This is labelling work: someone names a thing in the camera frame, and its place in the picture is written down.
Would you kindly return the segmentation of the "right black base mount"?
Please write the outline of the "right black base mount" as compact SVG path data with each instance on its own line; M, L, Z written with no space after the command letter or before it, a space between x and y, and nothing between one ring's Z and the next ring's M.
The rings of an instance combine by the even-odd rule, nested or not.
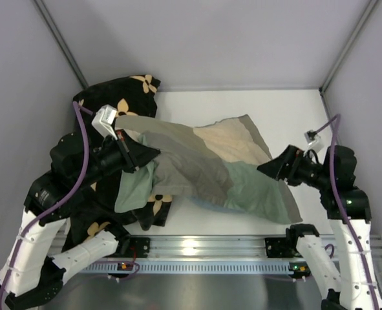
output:
M269 237L264 239L268 258L291 258L292 254L285 238Z

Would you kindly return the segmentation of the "corner aluminium profile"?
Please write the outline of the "corner aluminium profile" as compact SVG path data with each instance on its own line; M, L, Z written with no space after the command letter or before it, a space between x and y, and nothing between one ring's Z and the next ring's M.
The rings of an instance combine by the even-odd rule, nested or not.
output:
M324 78L321 86L319 87L319 93L323 97L327 90L329 89L330 85L332 84L333 80L335 79L336 75L340 71L341 67L343 66L343 63L346 61L347 57L351 53L354 45L356 44L357 40L363 33L366 24L368 23L369 19L371 18L374 11L377 9L378 5L381 3L380 0L369 0L367 1L363 11L360 13L357 21L355 22L354 26L352 27L352 30L346 37L345 43L342 45L338 55L335 57L335 60L330 67L326 77Z
M78 62L76 61L76 58L74 57L72 51L70 50L63 34L61 33L59 27L57 26L57 23L55 22L53 15L50 13L50 10L48 9L46 3L43 0L31 0L31 3L34 5L38 14L40 15L43 22L45 23L48 31L51 33L52 37L54 38L54 41L59 47L63 57L65 58L67 64L69 65L78 83L80 84L80 87L82 89L86 89L89 86L89 84L83 72L81 71L80 66L78 65Z

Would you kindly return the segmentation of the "right corner aluminium profile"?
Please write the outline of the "right corner aluminium profile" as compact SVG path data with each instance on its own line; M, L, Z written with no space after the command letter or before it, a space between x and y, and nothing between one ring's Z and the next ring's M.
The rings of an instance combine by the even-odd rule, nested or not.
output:
M381 3L380 0L369 0L367 1L363 11L360 13L357 21L355 22L354 26L352 27L352 30L346 37L345 43L342 45L338 55L335 57L335 60L330 67L326 77L324 78L321 86L319 87L319 93L323 97L327 90L329 89L330 85L332 84L333 80L335 79L336 75L340 71L341 67L343 66L343 63L346 61L347 57L351 53L354 45L356 44L357 40L363 33L366 24L368 23L369 19L371 18L374 11L377 9L378 5Z

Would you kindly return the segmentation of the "white pillow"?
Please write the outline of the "white pillow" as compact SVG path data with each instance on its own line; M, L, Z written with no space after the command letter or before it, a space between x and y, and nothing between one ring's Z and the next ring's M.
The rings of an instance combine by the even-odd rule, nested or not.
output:
M243 211L240 210L235 210L235 209L228 209L220 205L215 205L212 204L208 201L201 200L196 197L189 197L189 200L192 201L194 204L197 206L213 211L213 212L221 212L221 213L226 213L226 214L242 214Z

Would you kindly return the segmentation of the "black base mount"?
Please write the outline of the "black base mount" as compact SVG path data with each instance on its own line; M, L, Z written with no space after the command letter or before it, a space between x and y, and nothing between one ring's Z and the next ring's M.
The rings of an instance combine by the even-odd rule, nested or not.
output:
M269 237L264 239L268 258L291 258L292 254L285 238Z
M150 251L151 239L147 237L132 237L122 246L123 258L147 258Z

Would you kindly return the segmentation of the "left corner aluminium profile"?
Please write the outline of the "left corner aluminium profile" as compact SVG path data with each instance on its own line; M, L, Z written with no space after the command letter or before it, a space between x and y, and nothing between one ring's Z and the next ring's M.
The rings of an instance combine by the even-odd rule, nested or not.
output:
M55 22L53 15L50 13L50 10L48 9L46 3L43 0L31 0L31 3L34 5L38 14L40 15L43 22L45 23L48 31L51 33L52 37L54 38L54 41L59 47L63 57L65 58L67 64L69 65L78 83L80 84L80 87L82 89L86 89L89 86L89 84L83 72L81 71L80 66L78 65L78 62L76 61L76 58L74 57L72 51L70 50L63 34L61 33L59 27L57 26L57 23Z

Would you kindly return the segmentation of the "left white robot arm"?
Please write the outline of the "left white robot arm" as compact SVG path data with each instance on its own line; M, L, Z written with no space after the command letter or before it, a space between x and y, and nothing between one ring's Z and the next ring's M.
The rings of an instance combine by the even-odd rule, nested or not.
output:
M92 237L63 253L48 255L59 229L76 207L92 197L91 185L116 171L134 173L160 155L124 130L104 139L99 150L85 132L63 136L51 149L51 168L31 185L14 248L0 270L0 303L9 309L45 305L77 273L94 262L123 254L130 234L107 221Z

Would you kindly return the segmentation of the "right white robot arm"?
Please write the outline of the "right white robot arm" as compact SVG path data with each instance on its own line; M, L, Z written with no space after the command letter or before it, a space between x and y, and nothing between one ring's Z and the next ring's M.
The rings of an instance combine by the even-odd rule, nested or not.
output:
M336 265L312 224L286 229L286 240L305 260L320 294L321 309L382 309L370 247L368 196L355 186L357 159L348 147L328 147L323 163L293 145L258 171L295 187L317 189L335 238Z

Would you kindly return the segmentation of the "aluminium mounting rail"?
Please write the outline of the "aluminium mounting rail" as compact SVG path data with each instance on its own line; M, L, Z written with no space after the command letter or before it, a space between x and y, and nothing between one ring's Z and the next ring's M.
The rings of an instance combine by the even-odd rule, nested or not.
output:
M148 259L151 260L216 260L216 259L256 259L268 258L265 238L281 237L260 235L208 235L208 236L141 236L151 239Z

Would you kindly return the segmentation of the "patchwork green beige pillowcase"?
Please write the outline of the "patchwork green beige pillowcase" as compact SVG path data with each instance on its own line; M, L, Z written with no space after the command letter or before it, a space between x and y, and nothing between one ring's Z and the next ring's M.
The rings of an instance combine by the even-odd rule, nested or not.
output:
M302 221L288 186L257 170L271 160L271 153L248 115L203 127L120 116L115 127L160 151L139 171L122 174L115 212L137 210L158 195L168 195L195 198L282 225Z

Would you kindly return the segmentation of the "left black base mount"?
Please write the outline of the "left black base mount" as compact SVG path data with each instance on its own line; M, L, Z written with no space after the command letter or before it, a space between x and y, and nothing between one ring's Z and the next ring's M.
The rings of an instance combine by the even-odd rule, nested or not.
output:
M147 258L150 251L151 239L147 237L132 237L122 246L123 258Z

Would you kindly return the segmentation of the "black floral pillow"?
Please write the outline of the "black floral pillow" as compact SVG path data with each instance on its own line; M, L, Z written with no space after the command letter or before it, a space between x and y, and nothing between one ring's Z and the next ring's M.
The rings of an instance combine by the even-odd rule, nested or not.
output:
M73 97L79 106L97 112L102 106L116 109L116 116L156 116L154 100L161 81L150 74L120 77L92 85ZM173 197L152 195L139 209L118 213L114 211L122 171L117 171L91 185L92 198L77 206L70 216L70 228L62 251L91 239L110 224L121 226L139 223L147 231L151 226L163 227L167 221Z

